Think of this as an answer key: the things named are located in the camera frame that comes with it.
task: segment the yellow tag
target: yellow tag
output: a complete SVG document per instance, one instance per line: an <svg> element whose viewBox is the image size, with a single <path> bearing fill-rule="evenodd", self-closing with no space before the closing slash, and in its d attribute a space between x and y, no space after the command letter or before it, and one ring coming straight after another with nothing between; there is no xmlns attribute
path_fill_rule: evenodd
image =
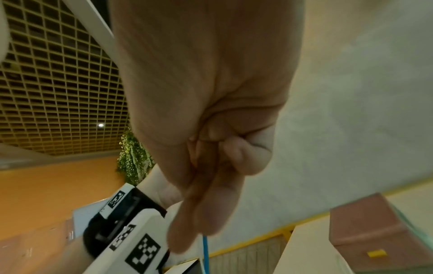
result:
<svg viewBox="0 0 433 274"><path fill-rule="evenodd" d="M387 252L384 251L383 249L378 249L378 250L375 250L375 251L367 252L367 255L368 255L370 258L378 258L378 257L385 257L385 256L388 256Z"/></svg>

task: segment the wrist-worn device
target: wrist-worn device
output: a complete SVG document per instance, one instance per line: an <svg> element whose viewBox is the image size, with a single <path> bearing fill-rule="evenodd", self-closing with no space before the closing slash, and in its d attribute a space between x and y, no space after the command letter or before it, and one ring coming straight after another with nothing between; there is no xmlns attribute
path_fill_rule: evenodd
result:
<svg viewBox="0 0 433 274"><path fill-rule="evenodd" d="M123 185L84 231L84 245L96 258L85 274L160 272L169 255L165 215L140 190Z"/></svg>

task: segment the qr code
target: qr code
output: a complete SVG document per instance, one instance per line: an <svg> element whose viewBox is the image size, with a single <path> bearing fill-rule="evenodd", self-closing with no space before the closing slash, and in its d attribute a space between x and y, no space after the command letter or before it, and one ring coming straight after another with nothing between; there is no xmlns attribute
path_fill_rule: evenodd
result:
<svg viewBox="0 0 433 274"><path fill-rule="evenodd" d="M161 247L148 235L138 242L125 262L140 274L144 274Z"/></svg>
<svg viewBox="0 0 433 274"><path fill-rule="evenodd" d="M116 195L108 203L108 206L113 209L116 206L116 204L122 199L122 197L124 195L125 195L125 193L121 190L119 192L117 192Z"/></svg>
<svg viewBox="0 0 433 274"><path fill-rule="evenodd" d="M115 251L121 243L126 239L126 237L131 234L131 232L134 230L135 225L130 224L127 227L123 229L123 231L114 239L114 241L110 245L110 249Z"/></svg>

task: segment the hanging plant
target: hanging plant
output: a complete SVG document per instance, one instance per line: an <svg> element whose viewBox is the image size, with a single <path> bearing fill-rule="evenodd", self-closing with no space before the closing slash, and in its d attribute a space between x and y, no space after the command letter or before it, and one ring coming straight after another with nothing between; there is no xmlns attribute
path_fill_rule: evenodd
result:
<svg viewBox="0 0 433 274"><path fill-rule="evenodd" d="M129 126L119 144L122 151L117 159L117 171L124 174L126 183L136 186L146 178L155 162L135 138Z"/></svg>

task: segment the black wristband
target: black wristband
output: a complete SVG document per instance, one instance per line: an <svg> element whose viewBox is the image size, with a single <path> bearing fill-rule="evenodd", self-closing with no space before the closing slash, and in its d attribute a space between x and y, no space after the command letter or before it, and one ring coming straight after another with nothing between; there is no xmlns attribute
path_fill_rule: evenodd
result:
<svg viewBox="0 0 433 274"><path fill-rule="evenodd" d="M87 251L97 258L140 211L143 209L156 209L165 217L167 211L152 201L137 188L133 188L107 219L100 213L89 222L83 234L83 242Z"/></svg>

